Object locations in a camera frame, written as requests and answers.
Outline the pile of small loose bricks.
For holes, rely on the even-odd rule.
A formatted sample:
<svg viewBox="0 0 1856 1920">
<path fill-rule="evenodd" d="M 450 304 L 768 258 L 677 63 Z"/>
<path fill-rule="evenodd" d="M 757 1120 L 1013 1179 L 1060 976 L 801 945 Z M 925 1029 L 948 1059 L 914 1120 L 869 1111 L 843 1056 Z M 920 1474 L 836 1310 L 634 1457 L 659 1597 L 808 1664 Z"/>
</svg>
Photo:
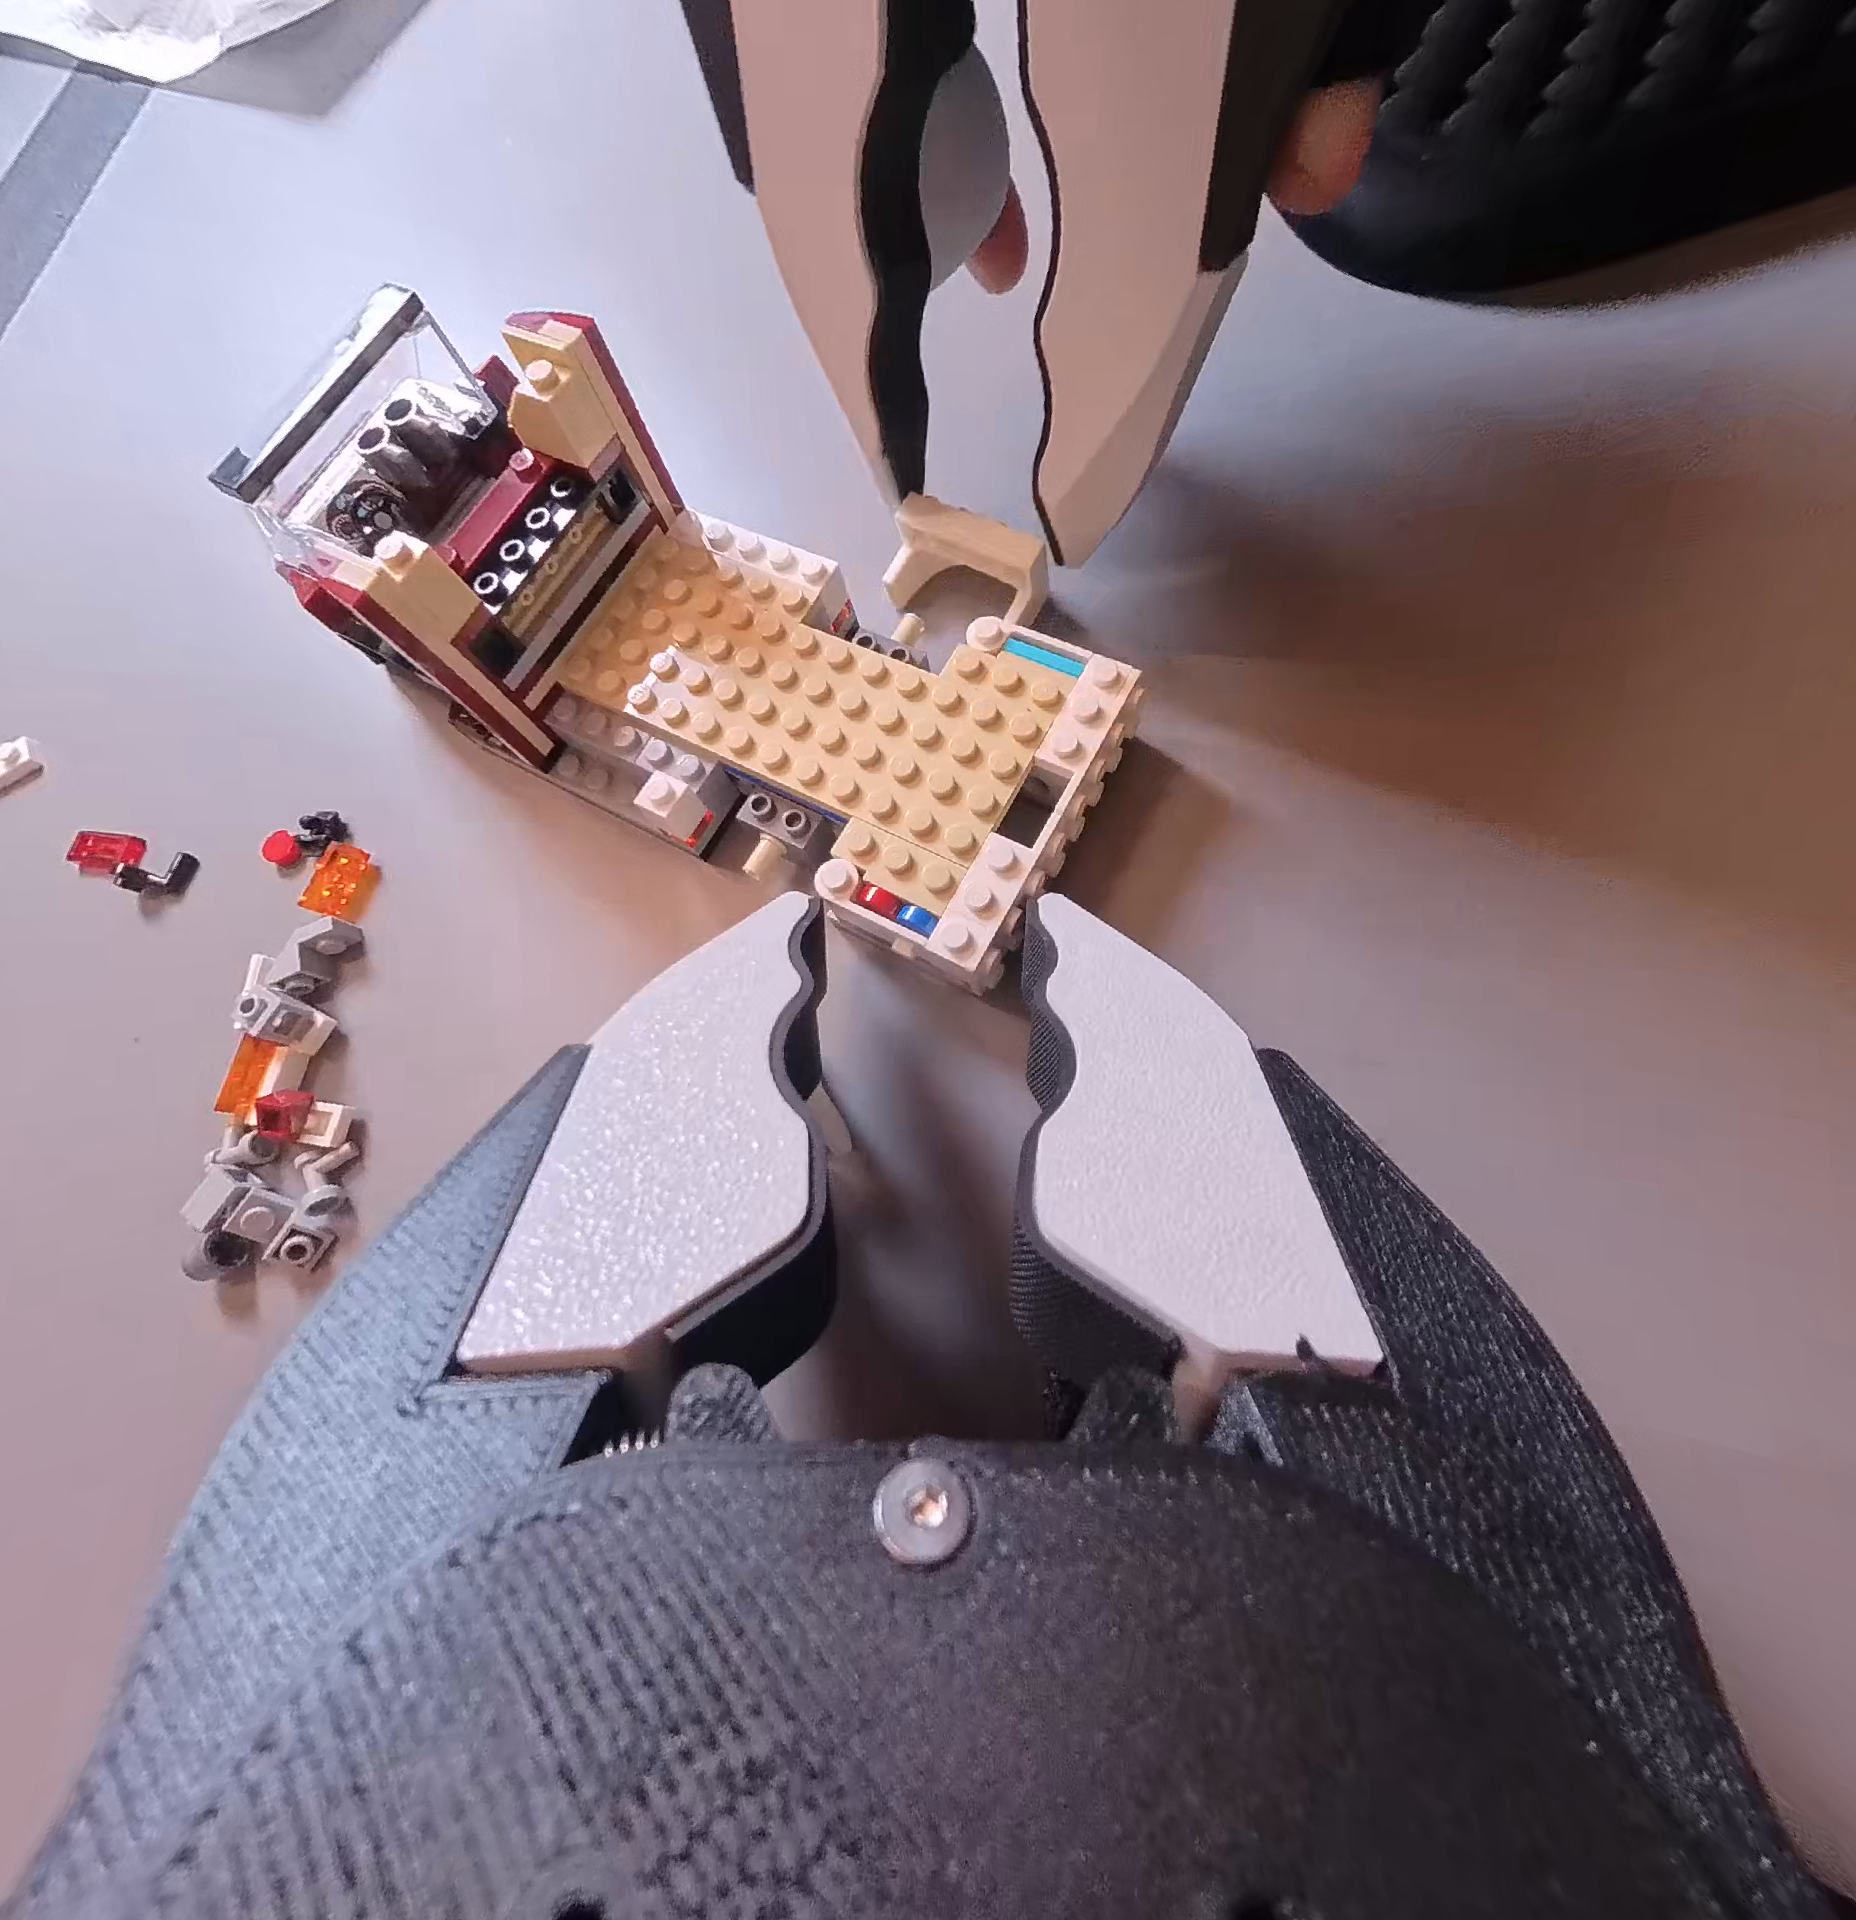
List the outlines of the pile of small loose bricks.
<svg viewBox="0 0 1856 1920">
<path fill-rule="evenodd" d="M 249 962 L 215 1104 L 221 1137 L 181 1210 L 181 1268 L 197 1283 L 231 1283 L 266 1263 L 314 1272 L 350 1220 L 357 1111 L 310 1075 L 340 1032 L 326 1000 L 363 950 L 360 923 L 322 915 Z"/>
</svg>

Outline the white plastic bag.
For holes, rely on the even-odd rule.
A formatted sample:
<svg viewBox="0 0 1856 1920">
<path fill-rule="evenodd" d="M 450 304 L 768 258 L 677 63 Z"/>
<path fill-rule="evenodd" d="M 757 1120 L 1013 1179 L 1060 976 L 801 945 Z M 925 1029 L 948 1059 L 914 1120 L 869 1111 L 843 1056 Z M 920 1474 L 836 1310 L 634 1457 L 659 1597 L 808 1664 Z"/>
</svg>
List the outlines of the white plastic bag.
<svg viewBox="0 0 1856 1920">
<path fill-rule="evenodd" d="M 427 2 L 93 4 L 79 60 L 124 77 L 322 118 Z"/>
</svg>

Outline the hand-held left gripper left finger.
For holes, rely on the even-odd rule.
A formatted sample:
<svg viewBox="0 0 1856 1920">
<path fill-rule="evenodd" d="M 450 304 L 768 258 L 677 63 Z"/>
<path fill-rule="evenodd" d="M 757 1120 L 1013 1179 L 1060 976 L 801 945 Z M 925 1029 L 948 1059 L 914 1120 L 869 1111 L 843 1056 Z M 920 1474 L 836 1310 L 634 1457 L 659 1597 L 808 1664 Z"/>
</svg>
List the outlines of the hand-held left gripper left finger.
<svg viewBox="0 0 1856 1920">
<path fill-rule="evenodd" d="M 775 1380 L 836 1300 L 821 901 L 785 891 L 592 1035 L 461 1331 L 478 1375 Z"/>
</svg>

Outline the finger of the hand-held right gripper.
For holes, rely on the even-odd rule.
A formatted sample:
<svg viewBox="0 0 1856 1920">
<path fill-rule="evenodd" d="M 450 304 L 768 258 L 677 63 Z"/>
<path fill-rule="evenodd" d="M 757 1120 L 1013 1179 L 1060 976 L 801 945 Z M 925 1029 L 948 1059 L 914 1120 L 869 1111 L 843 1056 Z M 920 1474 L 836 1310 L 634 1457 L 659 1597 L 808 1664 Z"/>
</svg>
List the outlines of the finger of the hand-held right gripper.
<svg viewBox="0 0 1856 1920">
<path fill-rule="evenodd" d="M 1241 268 L 1205 268 L 1235 2 L 1030 2 L 1026 104 L 1053 197 L 1036 302 L 1034 493 L 1055 557 L 1084 563 L 1149 482 Z"/>
<path fill-rule="evenodd" d="M 931 249 L 919 161 L 932 6 L 731 6 L 751 190 L 801 325 L 885 493 L 923 488 Z"/>
</svg>

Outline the white wheel arch brick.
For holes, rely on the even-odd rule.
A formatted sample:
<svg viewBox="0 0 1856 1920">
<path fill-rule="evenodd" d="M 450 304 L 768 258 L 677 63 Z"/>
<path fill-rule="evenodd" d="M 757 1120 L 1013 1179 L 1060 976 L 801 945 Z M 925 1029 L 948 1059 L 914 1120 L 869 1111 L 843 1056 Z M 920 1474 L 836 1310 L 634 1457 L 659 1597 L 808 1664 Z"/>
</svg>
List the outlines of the white wheel arch brick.
<svg viewBox="0 0 1856 1920">
<path fill-rule="evenodd" d="M 1051 549 L 1038 536 L 996 517 L 951 505 L 925 492 L 908 493 L 894 510 L 899 549 L 885 574 L 885 591 L 899 612 L 952 568 L 977 572 L 1011 588 L 1002 619 L 1026 628 L 1048 600 Z"/>
</svg>

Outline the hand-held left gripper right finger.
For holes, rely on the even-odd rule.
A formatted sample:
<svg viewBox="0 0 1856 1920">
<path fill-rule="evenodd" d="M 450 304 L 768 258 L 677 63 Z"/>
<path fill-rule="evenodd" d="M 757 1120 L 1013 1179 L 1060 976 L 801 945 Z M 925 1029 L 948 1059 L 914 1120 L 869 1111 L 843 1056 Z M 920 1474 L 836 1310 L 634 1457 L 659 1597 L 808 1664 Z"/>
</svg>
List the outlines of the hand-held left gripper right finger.
<svg viewBox="0 0 1856 1920">
<path fill-rule="evenodd" d="M 1030 906 L 1036 1098 L 1011 1308 L 1067 1425 L 1110 1371 L 1205 1431 L 1235 1377 L 1378 1380 L 1387 1351 L 1249 1033 L 1080 903 Z"/>
</svg>

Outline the toy brick truck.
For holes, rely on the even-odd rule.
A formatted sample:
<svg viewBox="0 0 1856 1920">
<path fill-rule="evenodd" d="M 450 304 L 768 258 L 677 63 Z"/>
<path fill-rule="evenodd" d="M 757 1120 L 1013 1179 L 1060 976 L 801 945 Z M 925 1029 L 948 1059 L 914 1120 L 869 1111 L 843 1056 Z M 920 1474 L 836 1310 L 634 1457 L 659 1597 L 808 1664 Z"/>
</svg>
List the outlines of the toy brick truck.
<svg viewBox="0 0 1856 1920">
<path fill-rule="evenodd" d="M 475 363 L 386 284 L 216 464 L 299 604 L 486 752 L 993 990 L 1137 731 L 1142 672 L 980 618 L 941 663 L 843 565 L 692 510 L 588 316 Z"/>
</svg>

